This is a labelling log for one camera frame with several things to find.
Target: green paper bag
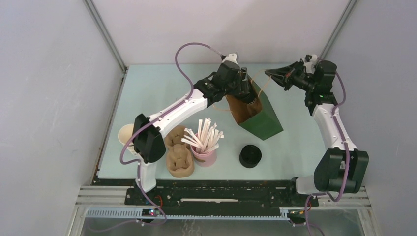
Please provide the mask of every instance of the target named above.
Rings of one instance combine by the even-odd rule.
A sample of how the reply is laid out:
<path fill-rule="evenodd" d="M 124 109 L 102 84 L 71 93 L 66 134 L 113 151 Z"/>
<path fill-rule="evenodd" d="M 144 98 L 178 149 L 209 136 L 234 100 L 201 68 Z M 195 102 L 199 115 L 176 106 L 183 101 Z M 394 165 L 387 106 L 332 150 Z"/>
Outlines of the green paper bag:
<path fill-rule="evenodd" d="M 259 93 L 259 86 L 252 81 L 252 87 Z M 281 123 L 272 108 L 267 95 L 262 92 L 254 104 L 245 104 L 233 96 L 226 96 L 236 123 L 256 137 L 266 140 L 283 131 Z"/>

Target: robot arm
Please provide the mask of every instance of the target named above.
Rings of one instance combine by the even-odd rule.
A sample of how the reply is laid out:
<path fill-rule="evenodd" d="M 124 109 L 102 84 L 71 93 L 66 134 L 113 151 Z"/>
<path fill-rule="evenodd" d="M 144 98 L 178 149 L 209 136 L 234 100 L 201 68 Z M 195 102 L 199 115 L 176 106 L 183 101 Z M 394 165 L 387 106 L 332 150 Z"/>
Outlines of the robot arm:
<path fill-rule="evenodd" d="M 139 153 L 142 159 L 139 163 L 141 168 L 139 179 L 145 192 L 156 186 L 156 162 L 164 155 L 166 150 L 163 138 L 175 126 L 194 113 L 220 101 L 225 95 L 233 95 L 248 104 L 257 99 L 257 95 L 252 90 L 247 78 L 246 68 L 239 67 L 237 57 L 237 54 L 224 56 L 217 72 L 213 72 L 210 76 L 194 84 L 192 95 L 188 100 L 185 100 L 186 94 L 163 111 L 149 117 L 145 117 L 143 114 L 136 117 L 133 133 L 149 123 L 150 120 L 158 119 L 133 140 L 135 151 Z M 171 109 L 173 110 L 167 115 L 160 117 L 165 111 Z"/>
<path fill-rule="evenodd" d="M 368 165 L 368 154 L 357 149 L 346 132 L 338 108 L 334 110 L 337 101 L 330 90 L 336 68 L 330 61 L 319 61 L 316 55 L 306 55 L 289 66 L 265 71 L 284 90 L 294 85 L 305 91 L 305 105 L 316 121 L 327 148 L 314 175 L 297 178 L 297 192 L 301 194 L 340 191 L 346 158 L 350 158 L 350 164 L 344 193 L 357 193 Z"/>

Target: cable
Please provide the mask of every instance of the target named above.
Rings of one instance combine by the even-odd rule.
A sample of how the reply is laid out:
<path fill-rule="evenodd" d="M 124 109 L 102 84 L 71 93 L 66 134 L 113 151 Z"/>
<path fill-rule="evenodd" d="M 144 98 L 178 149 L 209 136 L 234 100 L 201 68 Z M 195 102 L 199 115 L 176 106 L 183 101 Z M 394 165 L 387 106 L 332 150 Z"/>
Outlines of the cable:
<path fill-rule="evenodd" d="M 155 197 L 159 198 L 159 200 L 161 201 L 161 206 L 159 206 L 159 207 L 162 208 L 162 206 L 164 205 L 164 202 L 162 201 L 161 195 L 156 195 Z"/>
<path fill-rule="evenodd" d="M 258 97 L 261 95 L 261 92 L 267 87 L 267 85 L 269 84 L 269 82 L 271 81 L 271 79 L 272 78 L 270 76 L 269 79 L 268 79 L 268 81 L 264 84 L 264 86 L 262 86 L 261 90 L 259 90 Z"/>
<path fill-rule="evenodd" d="M 305 223 L 303 223 L 303 224 L 296 224 L 292 220 L 289 220 L 288 223 L 292 224 L 293 227 L 300 227 L 300 226 L 305 226 L 306 225 Z M 322 234 L 322 236 L 326 236 L 325 233 L 323 232 L 323 230 L 320 229 L 320 227 L 318 225 L 310 224 L 310 226 L 316 228 Z"/>
<path fill-rule="evenodd" d="M 339 73 L 337 73 L 337 72 L 336 72 L 336 76 L 337 76 L 337 78 L 338 78 L 338 80 L 339 80 L 340 86 L 342 87 L 342 91 L 343 91 L 343 99 L 342 99 L 342 102 L 341 102 L 341 103 L 339 103 L 339 104 L 337 104 L 336 106 L 334 106 L 334 107 L 333 107 L 333 109 L 332 109 L 332 111 L 331 111 L 331 116 L 332 116 L 333 121 L 334 121 L 334 123 L 335 123 L 335 125 L 336 125 L 336 127 L 337 127 L 337 130 L 338 130 L 338 132 L 339 132 L 339 134 L 340 134 L 340 137 L 341 137 L 341 139 L 342 139 L 342 143 L 343 143 L 343 144 L 344 144 L 344 146 L 345 146 L 345 152 L 346 152 L 346 161 L 345 161 L 345 163 L 346 163 L 346 167 L 345 167 L 345 172 L 344 172 L 344 174 L 343 174 L 343 181 L 342 181 L 342 185 L 340 186 L 340 191 L 339 191 L 339 194 L 337 195 L 337 197 L 336 197 L 336 198 L 334 198 L 334 197 L 333 197 L 333 196 L 332 196 L 329 192 L 326 192 L 326 193 L 318 193 L 318 194 L 310 194 L 310 195 L 307 197 L 307 200 L 305 201 L 305 207 L 304 207 L 304 210 L 306 211 L 306 212 L 305 212 L 305 222 L 306 222 L 306 226 L 307 226 L 308 233 L 309 233 L 310 235 L 312 235 L 312 234 L 311 234 L 311 230 L 310 230 L 310 226 L 312 226 L 312 225 L 308 223 L 308 212 L 307 212 L 307 203 L 309 202 L 309 199 L 310 199 L 313 195 L 315 195 L 315 196 L 320 196 L 320 195 L 325 195 L 325 194 L 327 194 L 327 195 L 330 197 L 330 199 L 331 199 L 332 201 L 334 201 L 334 202 L 338 202 L 338 201 L 342 198 L 342 196 L 343 196 L 343 192 L 345 191 L 345 187 L 346 187 L 346 182 L 347 182 L 347 180 L 348 180 L 349 165 L 350 165 L 350 153 L 349 153 L 349 146 L 348 146 L 348 143 L 346 142 L 346 137 L 345 137 L 345 135 L 343 134 L 343 131 L 342 131 L 342 128 L 340 127 L 339 121 L 337 120 L 337 116 L 335 116 L 335 115 L 334 115 L 334 114 L 335 114 L 335 112 L 336 112 L 336 109 L 337 109 L 337 108 L 339 108 L 341 105 L 343 105 L 343 104 L 345 103 L 345 101 L 346 101 L 346 90 L 345 90 L 345 85 L 343 84 L 343 81 L 342 81 L 342 79 L 340 78 Z"/>
<path fill-rule="evenodd" d="M 253 81 L 255 81 L 255 78 L 261 73 L 261 72 L 263 72 L 263 71 L 266 71 L 267 69 L 260 69 L 260 70 L 258 70 L 256 73 L 255 73 L 255 75 L 253 76 L 253 77 L 251 77 L 250 78 L 250 83 L 252 83 Z"/>
<path fill-rule="evenodd" d="M 214 108 L 215 110 L 220 111 L 220 112 L 232 112 L 232 110 L 224 110 L 224 109 L 220 109 L 220 108 L 216 107 L 216 105 L 214 105 L 214 104 L 213 104 L 213 108 Z"/>
<path fill-rule="evenodd" d="M 349 174 L 349 165 L 350 165 L 350 153 L 349 153 L 349 145 L 346 142 L 346 137 L 343 134 L 342 128 L 340 127 L 339 121 L 337 120 L 337 116 L 334 115 L 334 113 L 336 112 L 336 109 L 339 108 L 341 105 L 343 105 L 346 101 L 346 90 L 345 90 L 345 85 L 342 82 L 342 79 L 340 78 L 339 73 L 336 72 L 336 76 L 339 80 L 340 86 L 342 87 L 342 91 L 343 91 L 343 100 L 341 103 L 337 104 L 336 106 L 333 107 L 332 111 L 331 111 L 331 115 L 333 118 L 334 123 L 336 124 L 337 130 L 339 131 L 340 137 L 342 138 L 342 143 L 345 146 L 345 151 L 346 151 L 346 167 L 345 167 L 345 173 L 343 174 L 343 181 L 342 181 L 342 186 L 340 187 L 340 191 L 339 194 L 337 195 L 336 198 L 334 198 L 329 192 L 327 192 L 327 195 L 330 197 L 330 199 L 334 202 L 338 202 L 340 201 L 340 199 L 343 196 L 343 192 L 345 191 L 345 187 L 346 187 L 346 182 L 348 181 L 348 174 Z"/>
<path fill-rule="evenodd" d="M 185 47 L 187 47 L 187 46 L 190 46 L 190 45 L 199 45 L 199 46 L 203 46 L 203 47 L 206 47 L 206 48 L 209 48 L 210 50 L 212 50 L 212 51 L 214 51 L 215 53 L 217 53 L 217 54 L 219 54 L 221 57 L 223 56 L 223 54 L 221 54 L 218 50 L 216 50 L 216 49 L 214 49 L 214 48 L 212 48 L 212 47 L 210 47 L 209 45 L 207 45 L 207 44 L 204 44 L 204 43 L 197 43 L 197 42 L 191 42 L 191 43 L 186 43 L 186 44 L 184 44 L 184 45 L 182 45 L 178 50 L 177 50 L 177 52 L 175 53 L 175 65 L 177 66 L 177 69 L 179 70 L 179 72 L 186 78 L 186 80 L 189 82 L 189 84 L 190 84 L 190 86 L 191 86 L 191 89 L 190 89 L 190 93 L 185 97 L 185 99 L 183 100 L 183 101 L 181 101 L 180 103 L 178 103 L 178 104 L 176 104 L 175 106 L 173 106 L 172 108 L 170 108 L 170 109 L 168 109 L 167 111 L 165 111 L 164 113 L 162 113 L 159 117 L 157 117 L 157 118 L 155 118 L 155 119 L 153 119 L 152 121 L 150 121 L 149 123 L 147 123 L 147 124 L 145 124 L 144 126 L 142 126 L 138 131 L 136 131 L 133 135 L 132 135 L 132 137 L 130 137 L 127 141 L 126 141 L 126 144 L 123 146 L 123 148 L 122 148 L 122 150 L 121 150 L 121 152 L 120 152 L 120 157 L 119 157 L 119 160 L 120 160 L 120 163 L 122 164 L 122 165 L 128 165 L 128 164 L 131 164 L 131 163 L 134 163 L 134 162 L 138 162 L 138 170 L 137 170 L 137 173 L 138 173 L 138 178 L 136 179 L 136 184 L 138 185 L 138 187 L 139 187 L 139 189 L 141 190 L 141 192 L 142 192 L 142 194 L 143 194 L 143 196 L 154 206 L 154 207 L 156 207 L 159 211 L 160 211 L 160 213 L 162 213 L 162 215 L 164 216 L 164 221 L 162 222 L 162 223 L 146 223 L 146 222 L 143 222 L 143 221 L 140 221 L 140 220 L 128 220 L 128 221 L 124 221 L 124 222 L 121 222 L 121 223 L 119 223 L 119 224 L 117 224 L 117 225 L 115 225 L 115 226 L 112 226 L 112 227 L 110 227 L 110 228 L 108 228 L 108 229 L 104 229 L 104 230 L 99 230 L 99 231 L 97 231 L 97 230 L 94 230 L 94 229 L 91 229 L 90 227 L 88 227 L 88 229 L 90 230 L 90 231 L 92 231 L 92 232 L 105 232 L 105 231 L 109 231 L 109 230 L 112 230 L 112 229 L 114 229 L 114 228 L 117 228 L 118 226 L 120 226 L 120 225 L 124 225 L 124 224 L 127 224 L 127 223 L 132 223 L 132 222 L 141 222 L 142 223 L 142 225 L 144 225 L 144 224 L 146 224 L 146 225 L 154 225 L 154 226 L 157 226 L 157 225 L 161 225 L 161 224 L 163 224 L 163 223 L 165 223 L 166 221 L 167 221 L 167 216 L 166 216 L 166 214 L 165 214 L 165 212 L 157 205 L 157 204 L 155 204 L 148 196 L 147 196 L 147 194 L 146 194 L 146 192 L 143 190 L 143 188 L 142 188 L 142 185 L 139 183 L 139 181 L 138 181 L 138 179 L 140 179 L 140 172 L 141 172 L 141 170 L 140 170 L 140 164 L 141 164 L 141 160 L 140 159 L 133 159 L 133 160 L 130 160 L 130 161 L 124 161 L 123 160 L 123 156 L 124 156 L 124 153 L 126 152 L 126 149 L 127 149 L 127 147 L 129 146 L 129 143 L 131 143 L 132 141 L 133 141 L 133 139 L 135 139 L 136 138 L 136 136 L 138 136 L 138 134 L 139 133 L 141 133 L 142 131 L 144 131 L 146 128 L 148 128 L 149 126 L 151 126 L 151 125 L 153 125 L 155 122 L 157 122 L 158 120 L 159 120 L 159 118 L 164 118 L 167 114 L 169 114 L 170 112 L 172 112 L 173 110 L 175 110 L 176 108 L 178 108 L 179 106 L 181 106 L 182 104 L 184 104 L 185 103 L 185 101 L 186 100 L 188 100 L 191 96 L 192 96 L 192 94 L 193 94 L 193 90 L 194 90 L 194 85 L 193 85 L 193 82 L 191 81 L 191 79 L 184 73 L 184 71 L 181 69 L 181 67 L 179 66 L 179 63 L 178 63 L 178 54 L 180 53 L 180 51 L 183 49 L 183 48 L 185 48 Z"/>

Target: black lid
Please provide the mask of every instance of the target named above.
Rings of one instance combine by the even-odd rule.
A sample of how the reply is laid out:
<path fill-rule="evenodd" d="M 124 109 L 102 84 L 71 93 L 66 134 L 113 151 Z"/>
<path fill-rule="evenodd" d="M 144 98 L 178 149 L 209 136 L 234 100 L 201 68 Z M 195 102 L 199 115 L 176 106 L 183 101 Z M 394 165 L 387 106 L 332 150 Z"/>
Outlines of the black lid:
<path fill-rule="evenodd" d="M 240 163 L 246 168 L 254 168 L 261 160 L 261 150 L 255 145 L 246 145 L 240 151 Z"/>

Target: light blue table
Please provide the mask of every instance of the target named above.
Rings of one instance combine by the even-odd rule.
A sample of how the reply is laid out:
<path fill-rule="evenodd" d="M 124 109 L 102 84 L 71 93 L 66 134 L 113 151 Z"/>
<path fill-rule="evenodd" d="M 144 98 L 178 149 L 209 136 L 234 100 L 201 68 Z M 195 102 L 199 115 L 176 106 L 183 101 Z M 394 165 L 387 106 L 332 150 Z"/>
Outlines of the light blue table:
<path fill-rule="evenodd" d="M 218 64 L 186 64 L 184 72 L 193 82 L 217 71 Z M 271 69 L 284 64 L 242 64 L 253 76 L 260 69 Z M 260 73 L 255 81 L 259 86 L 268 77 Z M 124 125 L 133 123 L 140 113 L 148 116 L 163 110 L 189 91 L 190 87 L 175 65 L 131 65 L 123 86 L 116 115 L 111 126 L 104 154 L 99 167 L 99 178 L 121 179 L 136 177 L 137 164 L 122 165 L 119 154 L 122 148 L 118 131 Z M 304 92 L 293 87 L 284 91 L 282 87 L 270 82 L 265 89 L 271 104 L 284 128 L 284 131 L 262 141 L 239 127 L 230 112 L 221 112 L 213 107 L 194 114 L 183 122 L 194 131 L 198 119 L 210 117 L 218 129 L 224 132 L 217 150 L 217 161 L 208 168 L 195 165 L 194 173 L 182 179 L 228 179 L 228 180 L 283 180 L 295 176 L 306 176 L 314 169 L 325 153 L 324 143 L 313 118 L 304 105 Z M 224 98 L 216 103 L 218 108 L 228 109 Z M 240 150 L 247 144 L 258 146 L 262 152 L 260 163 L 252 169 L 239 162 Z M 134 156 L 126 152 L 125 160 Z M 165 156 L 158 161 L 157 179 L 175 179 L 166 168 Z"/>

